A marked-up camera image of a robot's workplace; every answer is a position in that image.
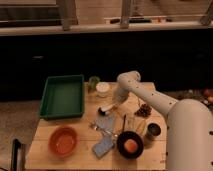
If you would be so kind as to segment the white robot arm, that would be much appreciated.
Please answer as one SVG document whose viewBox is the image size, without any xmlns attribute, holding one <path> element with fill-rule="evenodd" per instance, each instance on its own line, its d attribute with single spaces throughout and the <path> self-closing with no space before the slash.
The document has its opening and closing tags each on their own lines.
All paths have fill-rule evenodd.
<svg viewBox="0 0 213 171">
<path fill-rule="evenodd" d="M 122 104 L 129 93 L 153 107 L 166 120 L 166 170 L 213 171 L 213 114 L 200 101 L 177 100 L 140 82 L 137 71 L 117 77 L 114 99 Z"/>
</svg>

